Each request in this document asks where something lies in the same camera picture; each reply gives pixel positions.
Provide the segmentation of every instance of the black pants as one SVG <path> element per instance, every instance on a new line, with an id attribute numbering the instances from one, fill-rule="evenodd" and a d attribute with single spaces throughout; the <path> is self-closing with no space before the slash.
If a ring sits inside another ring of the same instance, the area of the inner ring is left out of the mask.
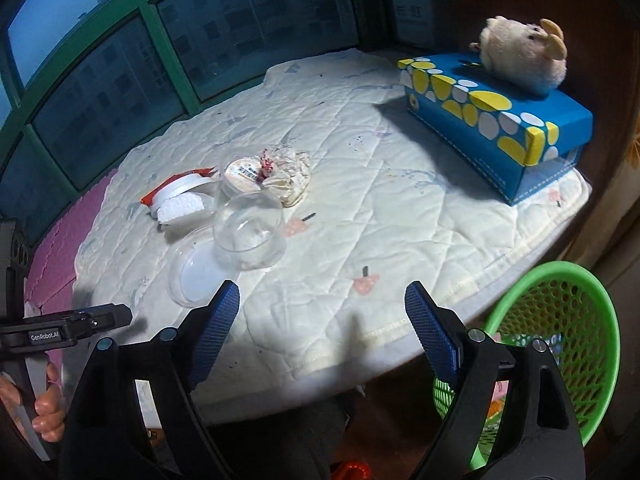
<path id="1" fill-rule="evenodd" d="M 330 480 L 349 412 L 344 397 L 210 428 L 239 480 Z"/>

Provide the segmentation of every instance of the stuffed animal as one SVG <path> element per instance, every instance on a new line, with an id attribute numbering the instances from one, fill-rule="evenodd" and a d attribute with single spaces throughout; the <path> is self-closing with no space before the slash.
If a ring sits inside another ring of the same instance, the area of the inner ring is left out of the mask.
<path id="1" fill-rule="evenodd" d="M 551 20 L 540 20 L 538 26 L 489 18 L 480 43 L 469 48 L 480 53 L 488 73 L 539 96 L 556 88 L 566 74 L 564 35 Z"/>

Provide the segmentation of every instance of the pink blanket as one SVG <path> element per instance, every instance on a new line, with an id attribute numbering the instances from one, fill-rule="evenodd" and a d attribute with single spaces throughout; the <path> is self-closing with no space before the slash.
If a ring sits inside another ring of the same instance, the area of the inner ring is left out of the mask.
<path id="1" fill-rule="evenodd" d="M 71 297 L 76 281 L 74 261 L 78 247 L 89 234 L 100 211 L 104 192 L 113 170 L 66 212 L 44 237 L 33 255 L 27 278 L 25 300 L 41 308 L 43 314 L 71 309 Z M 50 353 L 51 360 L 60 367 L 62 352 Z"/>

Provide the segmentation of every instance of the green basket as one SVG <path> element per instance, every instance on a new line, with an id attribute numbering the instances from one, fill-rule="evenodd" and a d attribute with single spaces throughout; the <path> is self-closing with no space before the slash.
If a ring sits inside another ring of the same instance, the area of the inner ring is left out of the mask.
<path id="1" fill-rule="evenodd" d="M 582 443 L 595 433 L 613 394 L 620 362 L 620 333 L 613 304 L 588 270 L 550 262 L 530 270 L 502 298 L 485 332 L 502 339 L 518 334 L 562 336 L 559 368 L 574 404 Z M 444 418 L 453 391 L 435 380 L 433 400 Z M 500 415 L 484 425 L 471 468 L 482 467 L 494 445 Z"/>

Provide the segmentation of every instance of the blue box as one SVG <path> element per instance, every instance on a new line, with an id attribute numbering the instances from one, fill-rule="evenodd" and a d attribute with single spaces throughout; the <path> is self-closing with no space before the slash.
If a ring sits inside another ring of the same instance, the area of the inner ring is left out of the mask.
<path id="1" fill-rule="evenodd" d="M 477 54 L 398 62 L 409 111 L 510 205 L 556 180 L 591 139 L 593 117 L 559 90 L 538 98 L 488 75 Z"/>

